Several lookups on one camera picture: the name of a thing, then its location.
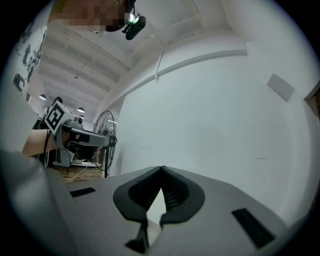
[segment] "wooden floor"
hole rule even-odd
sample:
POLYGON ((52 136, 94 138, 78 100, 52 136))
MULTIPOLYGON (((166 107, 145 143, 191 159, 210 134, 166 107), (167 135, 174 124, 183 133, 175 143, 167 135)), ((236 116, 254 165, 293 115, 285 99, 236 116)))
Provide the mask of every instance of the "wooden floor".
MULTIPOLYGON (((81 171, 84 170, 85 167, 69 167, 68 171, 65 167, 54 167, 53 170, 57 170, 61 173, 62 178, 65 181, 69 181, 74 176, 78 175, 81 171)), ((81 174, 79 174, 73 182, 83 182, 83 181, 89 181, 93 179, 102 179, 101 174, 98 172, 96 168, 87 167, 81 174)))

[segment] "white ceiling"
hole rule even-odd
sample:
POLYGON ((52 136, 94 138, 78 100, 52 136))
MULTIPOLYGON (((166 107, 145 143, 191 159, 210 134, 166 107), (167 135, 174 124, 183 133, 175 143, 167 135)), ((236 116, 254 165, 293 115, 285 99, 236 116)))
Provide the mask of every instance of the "white ceiling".
POLYGON ((60 96, 93 122, 104 96, 143 57, 196 32, 228 27, 221 0, 137 0, 135 14, 146 17, 146 27, 131 41, 121 30, 96 34, 50 23, 38 68, 45 103, 60 96))

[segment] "machine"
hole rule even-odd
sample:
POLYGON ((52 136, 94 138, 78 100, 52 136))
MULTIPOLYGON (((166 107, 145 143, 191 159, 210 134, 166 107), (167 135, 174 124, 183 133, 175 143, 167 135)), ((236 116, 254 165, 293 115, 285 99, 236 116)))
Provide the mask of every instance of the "machine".
POLYGON ((38 161, 1 154, 1 169, 15 170, 3 172, 12 209, 53 255, 258 256, 274 254, 289 239, 289 229, 274 212, 220 180, 155 166, 65 183, 38 161), (147 211, 160 189, 166 213, 150 244, 147 211))
POLYGON ((58 149, 57 161, 53 164, 69 167, 75 160, 90 160, 95 157, 97 147, 114 147, 115 136, 102 135, 84 130, 83 119, 56 101, 49 109, 45 123, 54 135, 58 149), (69 135, 64 143, 64 135, 69 135))

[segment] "pixelated blur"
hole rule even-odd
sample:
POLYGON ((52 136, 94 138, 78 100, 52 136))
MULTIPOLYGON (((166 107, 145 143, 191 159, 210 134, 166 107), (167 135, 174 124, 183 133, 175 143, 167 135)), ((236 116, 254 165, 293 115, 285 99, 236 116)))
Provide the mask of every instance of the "pixelated blur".
POLYGON ((66 0, 58 15, 64 25, 92 32, 119 30, 129 17, 126 0, 66 0))

